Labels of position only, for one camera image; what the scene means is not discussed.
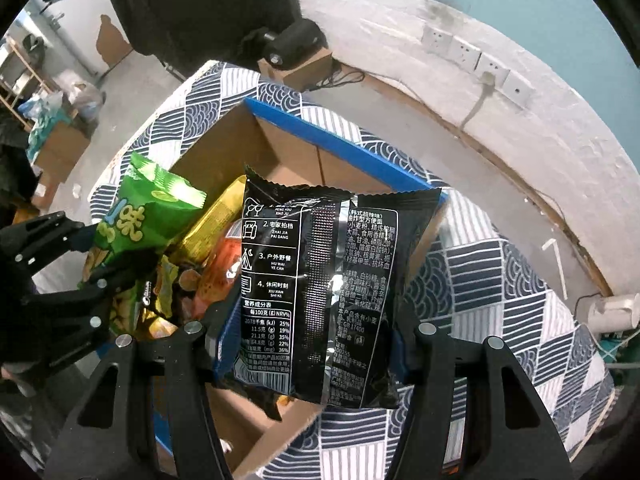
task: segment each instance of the white cylindrical object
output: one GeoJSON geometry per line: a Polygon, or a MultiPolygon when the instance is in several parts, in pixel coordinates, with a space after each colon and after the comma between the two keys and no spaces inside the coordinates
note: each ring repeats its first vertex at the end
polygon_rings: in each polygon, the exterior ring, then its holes
{"type": "Polygon", "coordinates": [[[640,294],[602,298],[591,303],[586,311],[582,311],[582,316],[578,317],[596,334],[632,330],[640,322],[638,297],[640,294]]]}

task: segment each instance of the checkered pattern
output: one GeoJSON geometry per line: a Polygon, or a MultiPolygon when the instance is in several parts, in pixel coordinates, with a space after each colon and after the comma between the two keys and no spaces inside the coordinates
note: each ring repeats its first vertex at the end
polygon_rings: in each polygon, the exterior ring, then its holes
{"type": "MultiPolygon", "coordinates": [[[[408,288],[422,320],[451,335],[481,342],[504,338],[572,454],[605,411],[613,383],[585,327],[577,326],[558,296],[522,254],[491,224],[488,215],[407,154],[298,92],[259,74],[210,61],[162,104],[114,158],[90,195],[92,219],[105,215],[133,150],[164,168],[186,152],[227,111],[254,98],[354,142],[418,175],[449,195],[437,240],[408,288]]],[[[382,478],[406,418],[412,389],[401,389],[397,410],[330,407],[289,448],[262,468],[265,479],[350,480],[382,478]]],[[[446,460],[462,450],[465,381],[454,392],[446,460]]]]}

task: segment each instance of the light blue wall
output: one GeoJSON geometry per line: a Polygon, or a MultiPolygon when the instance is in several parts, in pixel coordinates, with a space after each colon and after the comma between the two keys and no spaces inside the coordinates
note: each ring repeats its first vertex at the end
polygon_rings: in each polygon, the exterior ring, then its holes
{"type": "Polygon", "coordinates": [[[640,71],[592,0],[438,0],[500,30],[574,87],[640,168],[640,71]]]}

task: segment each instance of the red snack package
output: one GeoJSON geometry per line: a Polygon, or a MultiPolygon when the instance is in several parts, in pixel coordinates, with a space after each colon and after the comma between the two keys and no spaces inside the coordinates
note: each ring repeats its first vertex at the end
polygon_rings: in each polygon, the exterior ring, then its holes
{"type": "Polygon", "coordinates": [[[242,219],[239,219],[211,250],[193,298],[195,319],[201,319],[211,303],[224,300],[231,290],[240,271],[241,230],[242,219]]]}

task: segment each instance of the screw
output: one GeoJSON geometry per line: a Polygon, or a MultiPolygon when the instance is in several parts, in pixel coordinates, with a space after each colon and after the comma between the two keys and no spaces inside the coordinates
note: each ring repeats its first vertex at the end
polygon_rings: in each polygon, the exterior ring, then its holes
{"type": "Polygon", "coordinates": [[[129,334],[122,334],[116,338],[116,346],[119,348],[124,348],[125,346],[129,346],[133,338],[129,334]]]}
{"type": "Polygon", "coordinates": [[[184,331],[187,334],[197,334],[202,329],[202,325],[199,321],[190,321],[184,326],[184,331]]]}
{"type": "Polygon", "coordinates": [[[504,341],[495,335],[492,335],[488,339],[487,343],[489,343],[489,346],[495,350],[501,350],[504,347],[504,341]]]}
{"type": "Polygon", "coordinates": [[[418,330],[424,335],[433,335],[436,333],[436,327],[431,323],[420,323],[420,325],[418,325],[418,330]]]}

